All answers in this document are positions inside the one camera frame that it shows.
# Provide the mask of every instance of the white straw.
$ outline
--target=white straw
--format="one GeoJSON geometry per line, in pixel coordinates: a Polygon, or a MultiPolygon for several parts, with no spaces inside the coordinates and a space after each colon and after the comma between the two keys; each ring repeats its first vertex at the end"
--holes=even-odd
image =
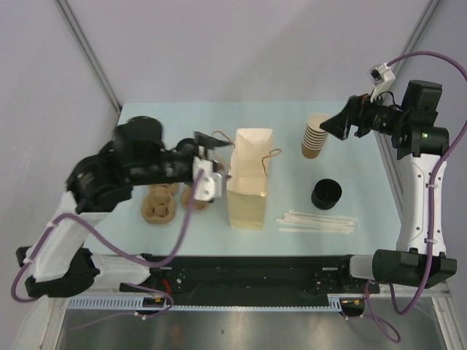
{"type": "Polygon", "coordinates": [[[303,233],[344,233],[349,235],[351,232],[349,231],[333,231],[333,230],[313,230],[309,228],[287,228],[281,227],[279,231],[282,232],[303,232],[303,233]]]}
{"type": "Polygon", "coordinates": [[[295,211],[295,210],[289,210],[289,214],[294,214],[294,215],[300,215],[300,216],[305,216],[305,217],[333,217],[336,219],[352,219],[355,221],[358,221],[356,217],[345,217],[342,215],[321,215],[321,214],[311,214],[311,213],[303,213],[302,211],[295,211]]]}

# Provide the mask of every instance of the table surface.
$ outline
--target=table surface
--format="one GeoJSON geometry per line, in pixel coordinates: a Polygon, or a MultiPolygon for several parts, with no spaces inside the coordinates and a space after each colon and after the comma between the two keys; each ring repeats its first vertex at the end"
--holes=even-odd
{"type": "MultiPolygon", "coordinates": [[[[376,249],[394,249],[400,220],[374,134],[362,139],[351,136],[339,141],[331,136],[314,160],[301,154],[301,137],[310,114],[335,115],[344,101],[226,102],[176,104],[125,104],[119,124],[132,117],[157,118],[164,126],[163,141],[174,147],[194,131],[222,130],[231,137],[237,128],[272,128],[274,146],[282,154],[271,160],[269,196],[264,229],[239,230],[229,225],[226,198],[216,200],[206,211],[193,213],[183,255],[332,255],[372,254],[376,249]],[[335,179],[343,194],[337,205],[321,211],[312,205],[314,184],[323,178],[335,179]],[[277,217],[289,209],[317,214],[357,217],[350,235],[339,233],[280,232],[277,217]]],[[[219,153],[229,159],[231,149],[219,153]]],[[[99,223],[98,230],[113,244],[130,254],[168,254],[177,239],[185,210],[177,194],[177,215],[167,225],[146,223],[140,208],[147,194],[145,186],[135,187],[133,198],[123,202],[99,223]]],[[[85,246],[108,254],[94,237],[85,246]]]]}

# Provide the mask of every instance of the paper bag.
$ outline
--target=paper bag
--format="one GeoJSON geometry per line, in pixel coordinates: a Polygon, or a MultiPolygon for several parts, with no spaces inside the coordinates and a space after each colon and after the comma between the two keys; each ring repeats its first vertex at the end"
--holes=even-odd
{"type": "Polygon", "coordinates": [[[268,170],[274,149],[272,129],[238,129],[227,182],[228,216],[233,228],[262,230],[268,199],[268,170]]]}

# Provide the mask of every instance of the paper cup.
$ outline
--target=paper cup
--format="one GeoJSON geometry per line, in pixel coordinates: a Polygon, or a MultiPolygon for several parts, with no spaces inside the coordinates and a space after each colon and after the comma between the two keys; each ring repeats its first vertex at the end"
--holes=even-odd
{"type": "Polygon", "coordinates": [[[309,133],[308,131],[305,131],[305,136],[308,136],[310,139],[313,140],[323,140],[328,138],[328,134],[325,133],[324,135],[316,135],[313,133],[309,133]]]}
{"type": "Polygon", "coordinates": [[[324,113],[317,113],[317,114],[312,114],[308,118],[308,122],[306,123],[310,129],[313,131],[317,131],[320,133],[325,133],[323,129],[320,128],[320,125],[322,122],[325,122],[326,120],[329,119],[329,116],[324,113]]]}
{"type": "Polygon", "coordinates": [[[301,154],[304,155],[305,158],[315,159],[318,155],[320,155],[320,152],[321,149],[310,149],[303,143],[301,144],[301,154]]]}
{"type": "Polygon", "coordinates": [[[312,148],[312,149],[318,149],[318,148],[323,148],[324,147],[324,144],[310,144],[310,143],[307,143],[305,141],[302,141],[302,144],[304,144],[308,148],[312,148]]]}
{"type": "Polygon", "coordinates": [[[306,131],[314,135],[328,135],[327,131],[319,131],[319,130],[311,129],[308,125],[306,126],[306,131]]]}
{"type": "Polygon", "coordinates": [[[303,137],[303,140],[302,140],[305,144],[316,144],[316,145],[321,145],[321,144],[324,144],[326,143],[326,139],[323,139],[323,140],[314,140],[314,139],[311,139],[309,138],[308,136],[304,136],[303,137]]]}
{"type": "Polygon", "coordinates": [[[324,145],[321,145],[321,146],[312,146],[312,145],[309,145],[309,144],[304,144],[303,142],[302,142],[301,144],[303,144],[303,145],[304,145],[306,148],[308,148],[308,149],[315,149],[315,150],[317,150],[317,149],[322,149],[322,148],[324,147],[324,145]]]}

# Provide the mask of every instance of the purple cable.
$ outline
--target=purple cable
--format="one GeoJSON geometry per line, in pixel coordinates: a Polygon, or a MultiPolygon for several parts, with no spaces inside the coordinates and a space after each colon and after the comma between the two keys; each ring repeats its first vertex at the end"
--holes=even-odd
{"type": "MultiPolygon", "coordinates": [[[[188,207],[187,211],[185,214],[185,218],[183,220],[183,225],[182,229],[180,230],[180,234],[178,236],[177,242],[174,245],[174,248],[170,252],[170,254],[165,258],[162,259],[161,261],[157,262],[150,262],[146,260],[139,259],[138,257],[134,257],[133,255],[130,255],[128,253],[125,253],[123,250],[118,249],[116,246],[111,244],[108,240],[106,240],[92,225],[90,225],[87,221],[84,219],[78,217],[76,214],[72,213],[62,213],[58,215],[53,221],[52,225],[48,227],[44,233],[42,234],[41,238],[37,241],[36,246],[34,247],[32,253],[29,255],[29,260],[34,261],[36,256],[39,254],[40,249],[44,245],[45,241],[49,237],[49,235],[52,233],[53,229],[63,220],[63,219],[71,219],[83,226],[86,230],[88,230],[93,236],[97,238],[99,242],[101,242],[103,245],[105,245],[107,248],[112,250],[115,254],[120,255],[121,257],[126,258],[127,260],[132,261],[133,263],[137,263],[143,266],[147,266],[148,268],[161,268],[168,263],[170,263],[174,258],[175,255],[177,255],[178,251],[180,250],[180,247],[182,246],[182,243],[185,239],[185,236],[187,234],[188,230],[188,224],[190,223],[191,219],[191,214],[193,213],[193,207],[195,204],[195,193],[196,193],[196,188],[198,187],[199,182],[201,181],[202,176],[204,175],[204,170],[201,169],[198,172],[198,175],[196,176],[195,182],[193,183],[193,192],[190,198],[190,201],[188,202],[188,207]]],[[[11,287],[11,296],[13,300],[19,302],[19,303],[30,303],[31,301],[37,300],[36,298],[31,298],[31,299],[24,299],[22,297],[19,297],[16,289],[18,288],[18,284],[20,282],[21,277],[23,274],[26,272],[28,269],[30,262],[25,262],[24,265],[21,267],[21,269],[18,271],[18,274],[16,275],[15,279],[13,280],[12,287],[11,287]]]]}
{"type": "Polygon", "coordinates": [[[141,314],[135,315],[134,312],[130,312],[130,311],[118,312],[116,314],[108,315],[108,316],[102,317],[100,319],[95,319],[94,321],[84,323],[84,324],[81,324],[79,326],[70,327],[70,330],[82,330],[83,328],[93,326],[95,324],[98,324],[99,322],[106,321],[108,319],[114,319],[115,317],[120,317],[120,316],[140,316],[141,318],[145,317],[145,319],[152,319],[154,317],[160,316],[160,315],[168,312],[171,308],[174,307],[174,304],[175,304],[174,299],[169,294],[167,294],[165,292],[162,292],[161,290],[147,288],[147,287],[139,286],[138,284],[133,284],[133,283],[126,283],[126,284],[128,286],[130,286],[130,287],[137,288],[137,289],[140,289],[140,290],[144,290],[145,292],[162,294],[164,297],[166,297],[167,300],[170,300],[170,305],[167,306],[166,308],[164,308],[163,310],[160,310],[159,312],[157,312],[155,314],[152,314],[152,315],[141,315],[141,314]]]}
{"type": "Polygon", "coordinates": [[[370,315],[348,316],[343,311],[340,314],[344,316],[346,320],[347,319],[373,319],[374,322],[377,324],[379,330],[381,330],[381,333],[384,334],[387,339],[389,339],[393,343],[399,344],[401,342],[401,334],[399,334],[397,329],[391,323],[389,323],[389,321],[383,319],[382,317],[377,316],[374,313],[373,307],[371,306],[371,303],[370,303],[370,293],[368,292],[369,284],[370,284],[370,281],[367,281],[363,289],[364,289],[366,303],[368,305],[368,308],[370,309],[370,315]],[[391,330],[393,330],[396,338],[393,338],[390,336],[387,330],[382,326],[382,323],[386,324],[391,330]]]}
{"type": "MultiPolygon", "coordinates": [[[[396,59],[389,62],[387,65],[392,66],[394,63],[405,60],[406,58],[410,58],[414,56],[421,56],[421,55],[440,58],[443,61],[446,61],[452,64],[463,75],[464,79],[467,81],[467,71],[465,68],[463,68],[457,61],[453,60],[452,58],[449,58],[437,52],[417,51],[417,52],[408,53],[406,55],[402,55],[401,57],[397,57],[396,59]]],[[[455,138],[455,140],[451,143],[451,146],[439,158],[438,162],[433,168],[433,171],[431,172],[431,175],[430,175],[429,184],[435,184],[435,180],[438,175],[438,171],[441,168],[441,165],[449,157],[451,152],[454,150],[454,148],[456,148],[456,146],[459,144],[460,140],[464,137],[466,133],[467,133],[467,120],[464,123],[464,126],[462,127],[462,129],[460,129],[460,132],[455,138]]],[[[397,302],[395,299],[394,287],[392,284],[389,284],[394,310],[399,315],[405,315],[409,313],[415,307],[415,304],[420,299],[420,296],[422,295],[423,290],[425,289],[425,286],[427,284],[428,278],[430,277],[431,264],[433,262],[433,241],[432,240],[434,237],[434,229],[435,229],[434,213],[435,213],[435,189],[434,187],[429,187],[428,188],[428,241],[427,241],[427,260],[426,260],[425,272],[423,274],[422,281],[420,282],[420,285],[417,291],[415,292],[414,297],[412,298],[412,300],[410,300],[410,303],[406,306],[404,310],[402,311],[399,310],[399,307],[397,306],[397,302]]]]}

